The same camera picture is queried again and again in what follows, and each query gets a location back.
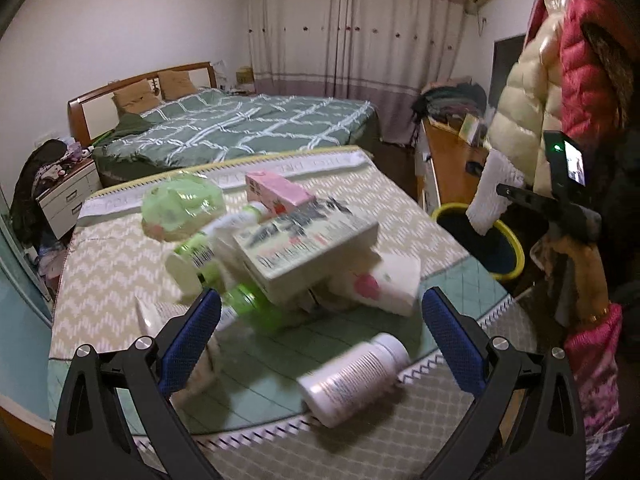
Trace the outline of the white bedside drawer cabinet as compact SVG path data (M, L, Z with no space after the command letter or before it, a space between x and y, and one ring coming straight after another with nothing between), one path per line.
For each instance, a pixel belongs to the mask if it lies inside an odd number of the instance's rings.
M88 158L60 183L37 197L53 236L60 240L76 226L82 204L102 188L96 164Z

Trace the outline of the white printed carton box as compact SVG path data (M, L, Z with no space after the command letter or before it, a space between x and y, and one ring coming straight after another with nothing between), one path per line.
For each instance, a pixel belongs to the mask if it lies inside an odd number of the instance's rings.
M250 277L273 304L286 304L366 254L378 219L334 197L318 197L233 235Z

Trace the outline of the black television screen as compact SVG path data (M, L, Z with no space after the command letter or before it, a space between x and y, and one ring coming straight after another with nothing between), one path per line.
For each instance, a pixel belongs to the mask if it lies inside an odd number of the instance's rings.
M518 62L525 42L525 35L500 39L494 44L492 55L491 80L488 94L488 104L496 108L502 90L513 65Z

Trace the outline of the white pill bottle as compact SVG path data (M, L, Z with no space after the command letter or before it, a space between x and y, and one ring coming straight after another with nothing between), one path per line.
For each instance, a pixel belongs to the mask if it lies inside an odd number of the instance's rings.
M332 428L392 388L409 364L404 344L391 334L379 333L296 382L311 414L323 426Z

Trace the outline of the pink white curtain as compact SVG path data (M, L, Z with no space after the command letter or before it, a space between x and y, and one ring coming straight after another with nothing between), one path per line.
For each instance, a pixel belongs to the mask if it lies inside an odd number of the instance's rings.
M451 76L466 0L248 0L257 91L371 102L406 144L413 102Z

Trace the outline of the green plastic bag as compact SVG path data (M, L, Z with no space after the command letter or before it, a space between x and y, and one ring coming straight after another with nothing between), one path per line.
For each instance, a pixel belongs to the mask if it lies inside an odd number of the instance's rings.
M159 242L178 242L227 212L222 189L199 174L180 171L143 196L143 233Z

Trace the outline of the pile of clothes on desk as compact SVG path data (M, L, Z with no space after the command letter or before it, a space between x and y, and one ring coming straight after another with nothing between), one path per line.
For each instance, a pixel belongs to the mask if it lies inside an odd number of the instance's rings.
M485 115L487 96L484 88L476 82L463 79L457 84L429 86L411 104L411 120L418 124L425 118L438 122L465 118L467 114L481 118Z

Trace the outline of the green white plastic bottle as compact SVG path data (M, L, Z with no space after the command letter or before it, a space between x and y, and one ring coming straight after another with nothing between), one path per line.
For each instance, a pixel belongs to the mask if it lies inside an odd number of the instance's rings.
M249 202L209 222L188 240L168 252L165 269L185 297L195 297L205 287L224 290L224 259L235 253L234 234L257 226L270 214L261 202Z

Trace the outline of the white tissue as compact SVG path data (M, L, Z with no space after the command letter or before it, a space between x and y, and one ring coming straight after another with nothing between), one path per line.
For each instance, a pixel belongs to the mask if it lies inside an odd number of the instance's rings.
M472 202L465 211L470 225L477 234L486 235L489 229L509 207L510 200L497 193L497 186L506 184L522 188L525 177L521 170L498 150L491 150Z

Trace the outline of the yellow rimmed trash bin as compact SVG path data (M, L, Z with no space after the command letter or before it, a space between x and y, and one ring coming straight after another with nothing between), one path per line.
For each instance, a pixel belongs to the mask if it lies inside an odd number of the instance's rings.
M524 270L524 249L515 234L497 220L485 235L478 234L466 215L467 204L449 203L431 218L462 245L498 282L518 278Z

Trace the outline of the white tissue pack pink print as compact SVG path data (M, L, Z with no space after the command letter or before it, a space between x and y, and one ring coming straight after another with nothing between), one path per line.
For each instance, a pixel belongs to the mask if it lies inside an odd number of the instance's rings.
M420 287L421 260L392 252L366 252L328 281L332 294L408 318Z

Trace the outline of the green checked quilt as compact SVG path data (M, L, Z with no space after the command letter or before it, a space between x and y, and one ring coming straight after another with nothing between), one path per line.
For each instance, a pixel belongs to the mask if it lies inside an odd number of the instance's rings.
M139 114L126 113L94 144L102 171L129 168L155 174L177 168L380 138L368 101L315 96L236 96L209 88Z

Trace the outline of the brown right pillow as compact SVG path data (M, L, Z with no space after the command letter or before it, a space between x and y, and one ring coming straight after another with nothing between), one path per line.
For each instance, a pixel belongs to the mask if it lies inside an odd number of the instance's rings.
M157 77L165 101L175 101L198 92L186 70L163 70Z

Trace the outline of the cream puffer jacket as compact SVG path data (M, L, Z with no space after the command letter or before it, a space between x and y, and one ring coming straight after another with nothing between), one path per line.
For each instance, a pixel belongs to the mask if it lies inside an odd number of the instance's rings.
M486 148L497 150L524 174L536 193L551 194L544 132L562 127L560 47L570 0L536 0L525 44L506 78L488 128Z

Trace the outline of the pink milk carton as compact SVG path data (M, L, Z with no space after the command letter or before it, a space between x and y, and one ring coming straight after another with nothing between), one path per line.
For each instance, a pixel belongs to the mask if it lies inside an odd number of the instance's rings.
M247 200L261 203L270 217L287 214L316 198L301 185L269 171L248 172L245 184Z

